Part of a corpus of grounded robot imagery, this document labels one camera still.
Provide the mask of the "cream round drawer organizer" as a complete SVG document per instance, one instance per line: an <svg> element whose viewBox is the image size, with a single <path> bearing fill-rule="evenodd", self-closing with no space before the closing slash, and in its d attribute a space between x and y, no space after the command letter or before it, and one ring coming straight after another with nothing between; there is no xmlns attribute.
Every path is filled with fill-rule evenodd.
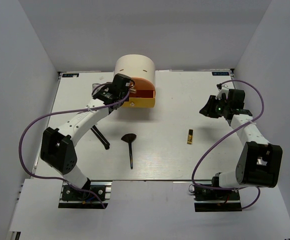
<svg viewBox="0 0 290 240"><path fill-rule="evenodd" d="M155 85L156 66L147 56L128 54L120 57L114 68L114 75L123 74L131 78L144 79Z"/></svg>

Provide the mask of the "yellow drawer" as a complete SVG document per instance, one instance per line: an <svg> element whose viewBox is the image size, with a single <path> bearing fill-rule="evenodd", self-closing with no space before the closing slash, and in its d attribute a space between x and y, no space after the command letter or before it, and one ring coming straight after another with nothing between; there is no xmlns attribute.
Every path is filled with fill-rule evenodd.
<svg viewBox="0 0 290 240"><path fill-rule="evenodd" d="M128 100L122 105L124 108L153 108L156 104L155 90L137 90L129 94Z"/></svg>

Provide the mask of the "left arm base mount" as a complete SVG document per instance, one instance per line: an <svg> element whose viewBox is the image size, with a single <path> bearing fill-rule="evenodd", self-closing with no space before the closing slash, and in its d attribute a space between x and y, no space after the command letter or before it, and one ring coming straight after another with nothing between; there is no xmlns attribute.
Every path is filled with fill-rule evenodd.
<svg viewBox="0 0 290 240"><path fill-rule="evenodd" d="M90 191L94 192L106 208L112 190L112 182L96 182L90 184ZM68 184L63 184L58 208L60 209L104 209L100 201L91 193L73 189Z"/></svg>

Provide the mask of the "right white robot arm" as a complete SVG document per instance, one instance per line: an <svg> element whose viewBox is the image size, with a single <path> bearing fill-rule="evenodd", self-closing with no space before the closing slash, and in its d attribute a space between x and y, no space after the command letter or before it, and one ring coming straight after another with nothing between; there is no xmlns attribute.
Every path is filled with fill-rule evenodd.
<svg viewBox="0 0 290 240"><path fill-rule="evenodd" d="M225 118L243 146L235 169L216 173L212 178L210 192L218 200L227 196L229 189L274 188L278 183L283 150L261 134L252 113L244 108L244 100L243 90L223 88L211 95L200 110L209 118Z"/></svg>

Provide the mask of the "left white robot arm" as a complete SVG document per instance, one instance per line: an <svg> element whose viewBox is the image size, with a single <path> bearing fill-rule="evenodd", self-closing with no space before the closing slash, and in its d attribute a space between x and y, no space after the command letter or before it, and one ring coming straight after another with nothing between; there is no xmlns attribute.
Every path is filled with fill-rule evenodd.
<svg viewBox="0 0 290 240"><path fill-rule="evenodd" d="M134 83L131 77L117 73L112 82L99 84L93 89L88 105L72 119L43 132L40 159L74 186L73 193L81 200L90 196L91 181L77 166L75 147L93 126L129 99Z"/></svg>

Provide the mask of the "orange top drawer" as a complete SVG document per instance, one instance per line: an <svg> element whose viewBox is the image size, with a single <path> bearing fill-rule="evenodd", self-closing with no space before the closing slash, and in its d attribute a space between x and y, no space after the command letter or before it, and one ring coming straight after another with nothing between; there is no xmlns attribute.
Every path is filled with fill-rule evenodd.
<svg viewBox="0 0 290 240"><path fill-rule="evenodd" d="M132 77L131 78L134 81L133 88L137 91L154 91L155 85L144 78L138 78L138 77Z"/></svg>

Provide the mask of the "black gold nail polish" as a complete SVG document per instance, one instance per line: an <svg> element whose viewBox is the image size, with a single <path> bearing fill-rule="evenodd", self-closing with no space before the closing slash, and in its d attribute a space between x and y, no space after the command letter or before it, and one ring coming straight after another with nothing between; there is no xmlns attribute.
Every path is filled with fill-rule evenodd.
<svg viewBox="0 0 290 240"><path fill-rule="evenodd" d="M188 135L187 135L187 144L191 145L193 142L193 130L189 129L188 130Z"/></svg>

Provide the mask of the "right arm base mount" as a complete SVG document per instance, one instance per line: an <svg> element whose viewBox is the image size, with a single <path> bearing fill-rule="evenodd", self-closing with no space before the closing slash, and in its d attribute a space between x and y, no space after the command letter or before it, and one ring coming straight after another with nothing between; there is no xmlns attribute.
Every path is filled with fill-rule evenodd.
<svg viewBox="0 0 290 240"><path fill-rule="evenodd" d="M194 196L195 212L241 212L238 191L205 189L189 185L188 191Z"/></svg>

